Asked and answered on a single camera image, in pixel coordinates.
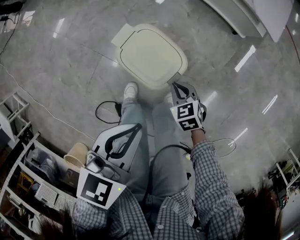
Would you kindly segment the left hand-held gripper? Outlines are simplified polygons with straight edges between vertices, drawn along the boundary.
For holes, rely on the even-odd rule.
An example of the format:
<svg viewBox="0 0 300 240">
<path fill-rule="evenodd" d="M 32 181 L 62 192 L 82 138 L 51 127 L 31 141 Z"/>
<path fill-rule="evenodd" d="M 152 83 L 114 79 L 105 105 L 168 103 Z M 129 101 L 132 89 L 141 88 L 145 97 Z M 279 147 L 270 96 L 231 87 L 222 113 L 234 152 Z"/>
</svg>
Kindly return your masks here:
<svg viewBox="0 0 300 240">
<path fill-rule="evenodd" d="M 109 209 L 126 189 L 142 136 L 141 124 L 122 124 L 99 134 L 80 170 L 76 196 Z"/>
</svg>

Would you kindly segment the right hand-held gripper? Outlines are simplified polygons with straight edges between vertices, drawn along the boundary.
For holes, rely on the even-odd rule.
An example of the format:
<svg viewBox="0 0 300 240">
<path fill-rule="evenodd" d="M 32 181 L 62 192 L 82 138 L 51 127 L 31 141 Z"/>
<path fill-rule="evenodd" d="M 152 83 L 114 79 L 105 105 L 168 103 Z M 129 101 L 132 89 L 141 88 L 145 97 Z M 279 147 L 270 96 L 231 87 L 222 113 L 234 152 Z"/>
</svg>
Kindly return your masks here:
<svg viewBox="0 0 300 240">
<path fill-rule="evenodd" d="M 185 82 L 171 84 L 173 107 L 171 113 L 183 131 L 204 130 L 206 106 L 200 101 L 195 88 Z"/>
</svg>

